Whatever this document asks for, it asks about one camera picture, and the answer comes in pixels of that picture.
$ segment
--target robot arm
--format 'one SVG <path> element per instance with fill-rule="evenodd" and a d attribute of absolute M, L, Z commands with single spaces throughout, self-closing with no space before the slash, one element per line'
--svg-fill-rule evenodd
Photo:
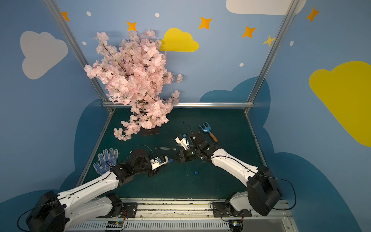
<path fill-rule="evenodd" d="M 95 197 L 120 187 L 134 179 L 136 174 L 148 172 L 153 176 L 158 167 L 169 163 L 166 156 L 149 159 L 142 149 L 131 153 L 129 161 L 112 167 L 98 178 L 57 195 L 45 193 L 26 223 L 31 232 L 63 232 L 76 224 L 98 216 L 122 214 L 122 201 L 115 194 L 89 202 Z"/>
<path fill-rule="evenodd" d="M 226 170 L 247 187 L 247 191 L 233 193 L 225 201 L 226 211 L 230 215 L 238 215 L 243 209 L 253 208 L 259 214 L 267 216 L 282 197 L 282 192 L 269 168 L 249 165 L 231 156 L 220 146 L 209 145 L 200 132 L 190 136 L 194 148 L 187 143 L 186 135 L 180 135 L 175 140 L 184 148 L 178 154 L 180 159 L 174 159 L 175 161 L 187 162 L 201 158 Z"/>

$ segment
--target wooden handle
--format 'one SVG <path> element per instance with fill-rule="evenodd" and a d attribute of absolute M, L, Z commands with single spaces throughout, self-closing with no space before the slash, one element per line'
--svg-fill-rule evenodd
<path fill-rule="evenodd" d="M 218 142 L 218 140 L 216 139 L 216 137 L 212 134 L 212 133 L 210 133 L 210 136 L 211 136 L 211 138 L 213 138 L 213 140 L 217 143 Z"/>

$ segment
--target blue dotted glove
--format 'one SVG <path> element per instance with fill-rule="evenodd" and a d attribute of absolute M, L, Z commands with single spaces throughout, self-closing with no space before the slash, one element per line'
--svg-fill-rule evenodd
<path fill-rule="evenodd" d="M 110 148 L 109 151 L 107 149 L 103 150 L 103 154 L 98 154 L 99 163 L 94 163 L 93 167 L 99 175 L 103 175 L 107 171 L 109 171 L 113 166 L 117 165 L 117 156 L 118 150 L 115 151 Z"/>

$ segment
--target white cloud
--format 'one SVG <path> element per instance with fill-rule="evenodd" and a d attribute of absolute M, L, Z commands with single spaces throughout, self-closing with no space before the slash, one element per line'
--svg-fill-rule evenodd
<path fill-rule="evenodd" d="M 227 0 L 227 9 L 235 14 L 285 15 L 291 0 Z M 303 9 L 306 0 L 300 0 L 295 13 Z"/>
<path fill-rule="evenodd" d="M 26 57 L 22 69 L 32 80 L 40 78 L 68 53 L 67 44 L 47 32 L 40 34 L 32 31 L 23 32 L 20 43 Z"/>

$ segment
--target black cable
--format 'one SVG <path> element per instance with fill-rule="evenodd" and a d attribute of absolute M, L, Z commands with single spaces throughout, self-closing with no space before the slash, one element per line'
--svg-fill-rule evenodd
<path fill-rule="evenodd" d="M 127 220 L 128 220 L 128 222 L 126 223 L 126 226 L 125 226 L 124 228 L 122 228 L 120 231 L 125 230 L 125 228 L 128 226 L 128 224 L 129 224 L 129 218 L 127 218 Z"/>
<path fill-rule="evenodd" d="M 188 128 L 186 127 L 186 125 L 191 130 L 192 135 L 193 135 L 193 131 L 192 131 L 192 128 L 186 122 L 183 122 L 183 125 L 184 125 L 184 127 L 185 127 L 185 129 L 187 131 L 187 136 L 185 137 L 185 139 L 187 140 L 187 146 L 189 147 L 189 142 L 188 142 Z"/>
<path fill-rule="evenodd" d="M 191 133 L 192 133 L 192 136 L 194 136 L 194 133 L 193 133 L 193 131 L 192 131 L 192 128 L 186 123 L 186 122 L 183 122 L 183 125 L 184 125 L 184 127 L 185 127 L 185 129 L 187 130 L 187 137 L 186 137 L 186 139 L 187 139 L 187 143 L 189 144 L 189 142 L 188 142 L 188 129 L 187 129 L 187 127 L 186 127 L 186 125 L 189 127 L 189 129 L 191 130 Z M 193 147 L 194 147 L 194 150 L 195 150 L 195 152 L 196 152 L 196 154 L 197 154 L 197 146 L 192 142 L 192 145 L 193 145 Z"/>
<path fill-rule="evenodd" d="M 242 224 L 242 226 L 241 226 L 241 230 L 240 230 L 240 232 L 243 231 L 243 221 L 241 221 L 241 224 Z"/>
<path fill-rule="evenodd" d="M 155 156 L 155 154 L 153 153 L 153 151 L 152 151 L 152 149 L 149 147 L 149 146 L 147 146 L 147 145 L 144 145 L 144 144 L 139 144 L 139 145 L 136 145 L 135 147 L 133 147 L 133 149 L 131 149 L 131 151 L 133 151 L 134 150 L 134 148 L 136 148 L 136 147 L 138 147 L 138 146 L 145 146 L 145 147 L 148 147 L 150 150 L 151 150 L 151 152 L 152 152 L 152 156 L 154 157 Z M 117 164 L 120 164 L 121 162 L 123 162 L 124 160 L 126 160 L 126 159 L 128 159 L 128 158 L 130 158 L 130 156 L 128 156 L 128 157 L 126 157 L 126 158 L 124 158 L 123 160 L 121 160 L 120 162 L 118 162 Z"/>
<path fill-rule="evenodd" d="M 111 175 L 111 173 L 112 173 L 112 172 L 110 172 L 109 175 L 106 176 L 105 178 L 103 178 L 102 180 L 107 179 L 107 178 Z M 86 189 L 86 188 L 88 188 L 88 187 L 90 187 L 90 186 L 92 186 L 92 185 L 94 185 L 94 184 L 96 184 L 96 183 L 99 183 L 99 181 L 98 181 L 98 182 L 95 182 L 95 183 L 93 183 L 93 184 L 91 184 L 91 185 L 89 185 L 89 186 L 86 186 L 85 188 L 82 188 L 82 189 L 80 189 L 80 190 L 77 190 L 76 192 L 73 192 L 73 193 L 71 193 L 70 195 L 73 195 L 73 194 L 75 194 L 75 193 L 77 193 L 77 192 L 79 192 L 79 191 L 82 191 L 82 190 L 84 190 L 84 189 Z M 57 199 L 57 200 L 55 200 L 55 201 L 52 201 L 52 202 L 49 202 L 49 203 L 46 203 L 46 204 L 40 205 L 40 206 L 38 206 L 38 207 L 32 208 L 32 209 L 27 210 L 26 212 L 24 212 L 24 213 L 23 213 L 21 216 L 19 216 L 19 218 L 17 219 L 17 227 L 18 227 L 18 229 L 20 229 L 21 231 L 30 232 L 30 231 L 24 230 L 24 229 L 22 229 L 21 227 L 19 227 L 19 220 L 21 219 L 21 217 L 22 217 L 23 215 L 25 215 L 27 212 L 30 212 L 31 210 L 34 210 L 34 209 L 40 208 L 40 207 L 42 207 L 42 206 L 44 206 L 44 205 L 51 204 L 51 203 L 53 203 L 53 202 L 56 202 L 56 201 L 62 200 L 62 199 L 64 199 L 64 198 L 66 198 L 66 196 L 65 196 L 65 197 L 62 197 L 62 198 L 60 198 L 60 199 Z"/>
<path fill-rule="evenodd" d="M 226 218 L 230 218 L 229 214 L 221 213 L 221 215 L 228 215 L 228 217 L 226 217 Z M 220 219 L 221 219 L 222 221 L 224 221 L 224 222 L 229 222 L 228 220 L 227 220 L 227 221 L 224 220 L 222 217 L 220 217 Z"/>
<path fill-rule="evenodd" d="M 216 157 L 224 157 L 224 158 L 230 158 L 230 159 L 232 159 L 232 160 L 234 160 L 234 161 L 236 161 L 237 163 L 239 163 L 241 166 L 243 166 L 244 168 L 246 168 L 248 171 L 250 171 L 250 172 L 252 172 L 252 173 L 255 173 L 256 174 L 256 172 L 253 172 L 252 170 L 250 170 L 250 169 L 248 169 L 247 167 L 245 167 L 245 165 L 243 165 L 243 164 L 241 164 L 240 163 L 240 161 L 238 161 L 237 159 L 234 159 L 234 158 L 232 158 L 232 157 L 229 157 L 229 156 L 213 156 L 213 157 L 211 157 L 211 159 L 213 159 L 213 158 L 216 158 Z"/>
<path fill-rule="evenodd" d="M 110 161 L 106 161 L 106 164 L 110 167 L 114 167 L 114 165 Z"/>
<path fill-rule="evenodd" d="M 282 210 L 282 211 L 285 211 L 285 210 L 290 210 L 290 209 L 294 208 L 295 205 L 296 205 L 296 193 L 295 193 L 295 188 L 294 188 L 294 186 L 292 185 L 292 183 L 291 183 L 290 181 L 285 180 L 285 179 L 282 179 L 282 178 L 275 178 L 275 177 L 270 177 L 270 176 L 264 176 L 264 177 L 268 177 L 268 178 L 272 178 L 272 179 L 276 179 L 276 180 L 284 180 L 284 181 L 287 181 L 287 182 L 291 185 L 291 187 L 292 187 L 292 191 L 294 192 L 295 202 L 294 202 L 294 205 L 293 205 L 293 206 L 291 206 L 291 207 L 288 208 L 288 209 L 275 209 L 275 208 L 273 208 L 273 209 L 275 209 L 275 210 Z"/>
<path fill-rule="evenodd" d="M 228 156 L 214 156 L 214 157 L 211 157 L 211 158 L 216 158 L 216 157 L 225 157 L 225 158 L 230 158 L 230 159 L 236 161 L 237 163 L 239 163 L 239 164 L 240 164 L 241 166 L 243 166 L 244 168 L 246 168 L 248 171 L 250 171 L 250 172 L 256 174 L 256 172 L 254 172 L 254 171 L 248 169 L 247 167 L 245 167 L 245 165 L 241 164 L 238 160 L 233 159 L 232 157 L 228 157 Z M 282 178 L 275 178 L 275 177 L 265 176 L 265 175 L 262 175 L 262 174 L 259 174 L 259 173 L 258 173 L 258 175 L 260 175 L 260 176 L 264 176 L 264 177 L 266 177 L 266 178 L 271 178 L 271 179 L 276 179 L 276 180 L 284 180 L 284 181 L 287 181 L 288 183 L 290 183 L 290 185 L 291 185 L 291 187 L 292 187 L 292 190 L 293 190 L 293 192 L 294 192 L 294 198 L 295 198 L 294 205 L 291 206 L 291 207 L 288 208 L 288 209 L 275 209 L 275 208 L 273 208 L 273 209 L 275 209 L 275 210 L 282 210 L 282 211 L 285 211 L 285 210 L 290 210 L 290 209 L 292 209 L 292 208 L 295 207 L 295 205 L 296 205 L 296 192 L 295 192 L 295 188 L 294 188 L 294 186 L 292 185 L 292 183 L 291 183 L 290 181 L 285 180 L 285 179 L 282 179 Z"/>

